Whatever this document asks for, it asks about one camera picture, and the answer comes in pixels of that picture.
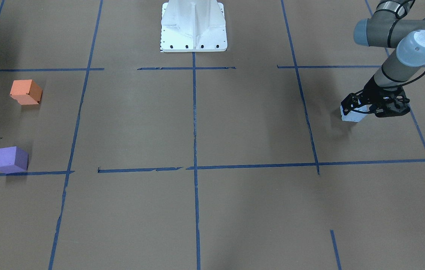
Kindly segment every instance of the blue joint cap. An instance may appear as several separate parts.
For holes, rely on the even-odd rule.
[[[416,30],[403,38],[396,48],[398,60],[409,67],[425,64],[425,30]]]
[[[356,27],[354,28],[354,41],[356,44],[369,46],[368,36],[366,34],[367,26],[368,19],[362,19],[356,24]]]

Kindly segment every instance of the floor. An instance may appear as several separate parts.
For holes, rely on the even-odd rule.
[[[228,50],[195,54],[159,51],[163,2],[0,0],[0,148],[29,153],[0,269],[425,269],[425,77],[339,117],[391,52],[352,39],[379,0],[222,0]]]

